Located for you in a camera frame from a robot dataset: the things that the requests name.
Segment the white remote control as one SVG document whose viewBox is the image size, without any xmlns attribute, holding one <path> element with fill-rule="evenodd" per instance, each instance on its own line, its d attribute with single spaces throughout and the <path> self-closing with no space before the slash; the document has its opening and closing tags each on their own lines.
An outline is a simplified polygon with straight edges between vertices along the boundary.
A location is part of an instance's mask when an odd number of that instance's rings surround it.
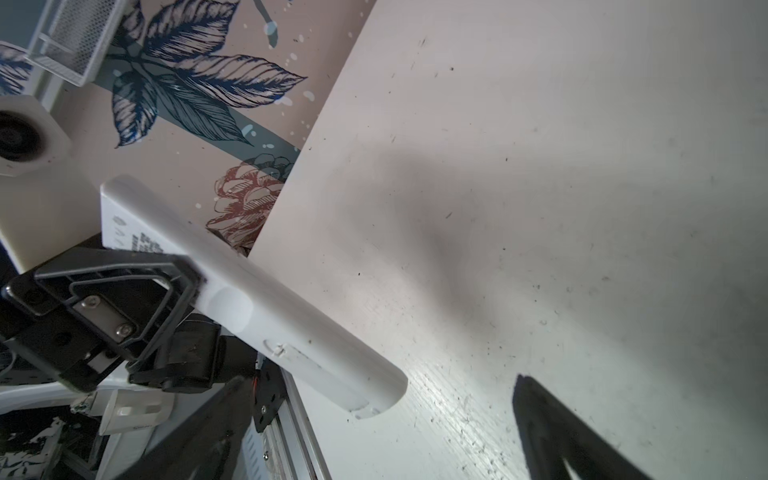
<svg viewBox="0 0 768 480">
<path fill-rule="evenodd" d="M 100 195 L 105 247 L 186 258 L 202 278 L 195 308 L 328 400 L 366 419 L 405 395 L 402 370 L 136 178 Z"/>
</svg>

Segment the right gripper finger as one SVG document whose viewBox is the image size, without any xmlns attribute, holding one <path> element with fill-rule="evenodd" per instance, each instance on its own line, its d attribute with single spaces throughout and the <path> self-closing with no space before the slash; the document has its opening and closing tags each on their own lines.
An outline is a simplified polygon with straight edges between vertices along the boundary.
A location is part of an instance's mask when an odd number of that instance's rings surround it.
<svg viewBox="0 0 768 480">
<path fill-rule="evenodd" d="M 648 477 L 533 377 L 517 377 L 512 407 L 532 479 Z"/>
</svg>

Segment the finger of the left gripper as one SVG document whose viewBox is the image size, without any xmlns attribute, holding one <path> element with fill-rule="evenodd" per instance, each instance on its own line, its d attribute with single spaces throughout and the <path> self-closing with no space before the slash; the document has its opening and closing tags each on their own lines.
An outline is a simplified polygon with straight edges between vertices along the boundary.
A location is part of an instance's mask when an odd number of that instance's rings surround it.
<svg viewBox="0 0 768 480">
<path fill-rule="evenodd" d="M 201 283 L 182 256 L 74 247 L 2 287 L 1 341 L 46 376 L 89 393 L 122 363 L 145 363 Z"/>
<path fill-rule="evenodd" d="M 256 376 L 258 352 L 202 314 L 191 314 L 138 370 L 135 385 L 170 393 L 203 393 L 216 384 Z"/>
</svg>

